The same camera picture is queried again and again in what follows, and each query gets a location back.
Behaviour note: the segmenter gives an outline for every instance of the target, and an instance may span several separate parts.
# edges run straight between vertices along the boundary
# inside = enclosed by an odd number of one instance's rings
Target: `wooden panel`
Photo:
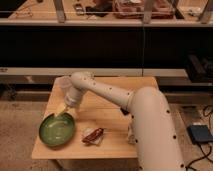
[[[131,90],[142,86],[157,88],[156,80],[152,77],[99,77],[96,80]],[[64,95],[58,85],[54,84],[44,118],[53,113],[63,100]],[[70,109],[69,113],[76,121],[74,138],[68,144],[53,150],[37,137],[32,152],[33,159],[136,158],[135,147],[126,141],[131,118],[123,116],[116,105],[87,92],[79,110]],[[81,142],[82,131],[87,127],[106,129],[100,146],[88,147]]]

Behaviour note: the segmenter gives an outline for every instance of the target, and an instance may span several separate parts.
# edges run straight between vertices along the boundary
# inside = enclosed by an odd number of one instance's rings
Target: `wrapped snack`
[[[86,128],[82,135],[82,142],[87,145],[90,144],[99,145],[103,139],[103,134],[104,134],[103,128],[98,129]]]

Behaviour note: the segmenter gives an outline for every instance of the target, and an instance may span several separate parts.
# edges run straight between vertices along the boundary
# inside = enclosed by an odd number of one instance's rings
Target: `green bowl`
[[[39,128],[41,141],[50,147],[67,143],[75,131],[75,121],[68,113],[63,113],[57,117],[49,115],[43,120]]]

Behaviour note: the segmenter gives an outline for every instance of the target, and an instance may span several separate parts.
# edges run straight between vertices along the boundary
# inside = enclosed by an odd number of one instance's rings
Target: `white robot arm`
[[[73,73],[71,82],[65,97],[68,106],[76,107],[85,91],[90,90],[131,113],[139,169],[185,170],[169,105],[159,90],[143,87],[128,91],[96,82],[88,72]]]

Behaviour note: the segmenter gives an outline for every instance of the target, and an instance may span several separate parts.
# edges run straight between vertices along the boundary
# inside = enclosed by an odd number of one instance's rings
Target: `table top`
[[[66,14],[67,20],[82,20],[82,22],[86,20],[104,20],[104,21],[122,21],[125,22],[124,19],[118,19],[113,15],[113,12],[110,12],[105,17],[97,17],[97,16],[78,16],[73,8],[73,4],[79,3],[77,0],[62,0],[64,6],[64,12]],[[80,2],[83,7],[86,6],[95,6],[95,3],[92,0],[84,0]],[[188,10],[191,7],[200,7],[202,10],[205,7],[207,0],[182,0],[178,4],[178,9],[180,13],[184,16],[182,21],[197,21],[198,17],[192,17],[188,15]],[[44,0],[42,3],[38,3],[36,0],[27,0],[23,5],[21,5],[10,17],[9,19],[29,19],[29,20],[55,20],[57,19],[57,14],[55,10],[55,6],[52,0]],[[169,20],[159,20],[162,23],[169,23]]]
[[[158,88],[154,77],[97,77],[97,81],[121,88],[135,90],[142,86]],[[57,83],[46,107],[44,118],[56,111],[58,104],[63,102],[64,95]],[[78,110],[68,111],[76,122],[76,132],[71,141],[57,149],[44,145],[36,138],[32,152],[33,159],[92,159],[92,158],[136,158],[134,145],[128,144],[127,132],[131,122],[130,115],[124,116],[120,108],[111,102],[87,92]],[[86,146],[81,142],[83,130],[87,127],[102,127],[106,131],[99,146]]]

